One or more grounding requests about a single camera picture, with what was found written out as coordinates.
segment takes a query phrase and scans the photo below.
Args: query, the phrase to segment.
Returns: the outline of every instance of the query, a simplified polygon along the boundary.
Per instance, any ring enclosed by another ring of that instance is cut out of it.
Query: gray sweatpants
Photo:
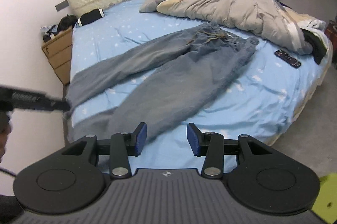
[[[88,133],[98,139],[133,131],[140,122],[148,139],[172,129],[213,101],[246,65],[258,44],[221,30],[217,23],[174,32],[101,61],[73,78],[72,109],[135,73],[157,70],[112,110],[78,123],[72,138]]]

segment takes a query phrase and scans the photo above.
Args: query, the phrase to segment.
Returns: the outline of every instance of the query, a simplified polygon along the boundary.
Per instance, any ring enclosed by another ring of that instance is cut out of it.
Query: black bolster pillow
[[[91,22],[94,22],[100,18],[104,17],[104,12],[102,9],[97,8],[93,9],[92,11],[83,14],[78,20],[78,24],[80,27],[87,25]]]

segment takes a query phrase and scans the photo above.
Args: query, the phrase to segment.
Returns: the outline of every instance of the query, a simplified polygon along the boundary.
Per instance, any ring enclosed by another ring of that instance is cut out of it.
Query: brown drawstring
[[[187,44],[190,44],[192,41],[194,41],[195,38],[197,37],[197,34],[201,34],[201,33],[211,36],[209,39],[207,39],[206,43],[210,42],[211,40],[218,39],[218,38],[224,38],[226,40],[229,40],[230,38],[232,38],[232,36],[230,36],[226,32],[221,32],[221,33],[217,34],[215,32],[199,31],[199,32],[195,33],[193,38]]]

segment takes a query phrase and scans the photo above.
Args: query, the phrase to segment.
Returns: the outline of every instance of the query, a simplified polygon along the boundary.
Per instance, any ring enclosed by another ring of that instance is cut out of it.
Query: hole
[[[74,146],[71,146],[68,150],[63,152],[63,155],[81,155],[86,146],[86,141],[81,141]]]
[[[270,152],[268,152],[267,150],[265,150],[264,148],[262,148],[261,146],[259,146],[257,143],[253,141],[248,141],[248,145],[250,147],[250,150],[252,151],[252,154],[255,154],[255,155],[271,154]]]

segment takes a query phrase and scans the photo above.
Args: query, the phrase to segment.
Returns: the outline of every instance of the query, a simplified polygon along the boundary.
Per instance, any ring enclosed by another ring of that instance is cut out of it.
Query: blue bed sheet
[[[115,5],[105,11],[102,19],[74,29],[71,78],[79,71],[141,43],[204,22],[160,13],[139,13],[143,2],[131,0]],[[236,28],[223,29],[243,38],[252,35]],[[147,143],[141,156],[129,157],[132,171],[136,168],[197,168],[200,171],[204,157],[193,156],[186,137],[189,122],[195,123],[202,132],[214,131],[231,139],[249,134],[265,142],[275,134],[285,132],[292,122],[296,105],[323,73],[327,59],[317,65],[311,55],[293,54],[302,63],[299,69],[294,69],[274,56],[278,49],[277,45],[260,38],[252,61],[224,94],[174,130]],[[83,103],[72,115],[72,124],[120,105],[152,72],[114,86]],[[225,171],[234,167],[235,158],[225,156]]]

